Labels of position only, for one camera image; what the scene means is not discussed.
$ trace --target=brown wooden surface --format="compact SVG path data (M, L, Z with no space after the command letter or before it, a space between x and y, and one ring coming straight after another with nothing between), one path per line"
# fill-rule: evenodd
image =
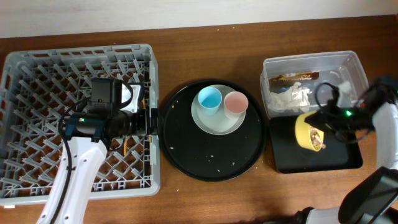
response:
M353 50L370 82L385 74L397 77L397 28L395 16L379 16L0 39L0 62L18 50L146 43L159 63L160 102L191 80L223 78L247 88L262 104L259 76L270 57ZM161 153L157 195L90 201L84 223L234 223L293 215L309 206L339 206L375 169L376 135L359 145L364 160L360 169L278 174L268 143L252 169L218 183L187 177ZM35 223L42 209L0 208L0 220Z

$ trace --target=black tray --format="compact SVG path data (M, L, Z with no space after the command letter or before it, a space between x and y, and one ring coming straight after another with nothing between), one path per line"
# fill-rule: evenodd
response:
M295 138L297 116L272 118L269 129L276 169L284 174L321 170L356 169L363 164L358 143L345 144L325 133L326 149L319 152L304 149Z
M230 86L249 100L242 125L222 136L202 131L191 115L195 95L216 84ZM267 136L264 124L260 106L245 89L224 80L204 80L182 88L161 108L159 142L169 161L184 174L204 181L228 180L250 169L262 154Z

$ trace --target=green led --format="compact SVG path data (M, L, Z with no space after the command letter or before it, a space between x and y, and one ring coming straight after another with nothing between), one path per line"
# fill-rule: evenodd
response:
M351 116L353 113L351 111L346 111L346 116Z

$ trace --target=dish rack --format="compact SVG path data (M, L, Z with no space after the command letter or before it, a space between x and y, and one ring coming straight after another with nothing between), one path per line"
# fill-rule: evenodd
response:
M94 77L140 82L157 117L157 61L146 44L13 52L0 83L0 205L44 203L62 152L58 119L89 97ZM157 135L128 136L127 153L109 152L90 199L154 195L160 189ZM118 147L122 139L114 139Z

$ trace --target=yellow cup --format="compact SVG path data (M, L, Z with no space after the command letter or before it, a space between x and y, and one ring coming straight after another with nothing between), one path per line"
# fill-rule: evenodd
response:
M311 136L310 136L310 127L311 126L304 121L307 116L310 116L311 114L314 114L315 112L316 111L312 111L312 112L308 112L308 113L301 114L300 116L298 116L297 120L296 120L294 131L296 134L297 142L301 147L318 152L322 148L324 133L323 133L323 131L319 131L319 136L321 137L322 142L319 146L314 147L311 142Z

